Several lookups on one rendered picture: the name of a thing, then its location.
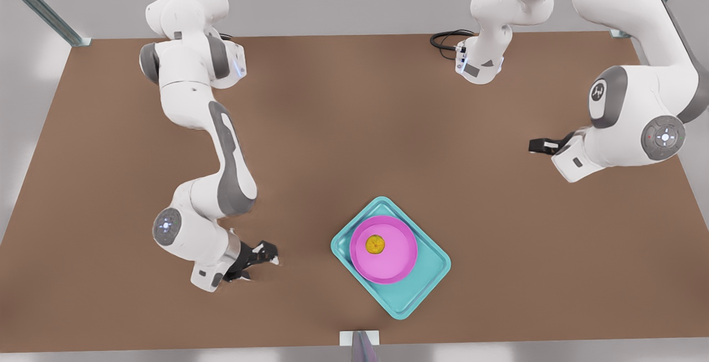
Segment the teal rectangular tray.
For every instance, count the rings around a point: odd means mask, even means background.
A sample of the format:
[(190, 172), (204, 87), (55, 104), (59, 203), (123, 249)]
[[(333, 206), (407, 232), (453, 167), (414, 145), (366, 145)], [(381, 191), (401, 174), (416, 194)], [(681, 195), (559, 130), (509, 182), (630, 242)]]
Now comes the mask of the teal rectangular tray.
[[(410, 274), (393, 284), (376, 284), (366, 280), (354, 268), (350, 258), (350, 241), (359, 224), (371, 216), (395, 216), (412, 229), (418, 244), (418, 258)], [(359, 281), (380, 306), (394, 319), (403, 320), (421, 304), (451, 269), (448, 254), (386, 196), (370, 201), (330, 242), (330, 249), (341, 264)]]

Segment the pink round plate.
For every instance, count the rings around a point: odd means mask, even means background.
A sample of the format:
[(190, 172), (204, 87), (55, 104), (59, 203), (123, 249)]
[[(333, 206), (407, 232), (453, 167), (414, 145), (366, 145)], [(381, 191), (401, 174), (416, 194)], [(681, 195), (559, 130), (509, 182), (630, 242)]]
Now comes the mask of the pink round plate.
[[(365, 251), (372, 234), (384, 238), (386, 246), (378, 255)], [(393, 284), (404, 279), (418, 258), (418, 244), (410, 227), (395, 216), (377, 215), (362, 221), (352, 234), (350, 258), (355, 270), (376, 284)]]

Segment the white post foot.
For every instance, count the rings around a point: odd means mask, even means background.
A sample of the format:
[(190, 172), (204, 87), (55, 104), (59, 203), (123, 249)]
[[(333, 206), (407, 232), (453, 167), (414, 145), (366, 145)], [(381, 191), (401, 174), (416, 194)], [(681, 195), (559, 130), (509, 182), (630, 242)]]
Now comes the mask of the white post foot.
[(355, 338), (355, 332), (362, 332), (367, 339), (369, 339), (370, 344), (373, 346), (380, 345), (380, 335), (379, 331), (341, 331), (339, 332), (339, 345), (343, 347), (351, 347), (353, 344), (353, 339)]

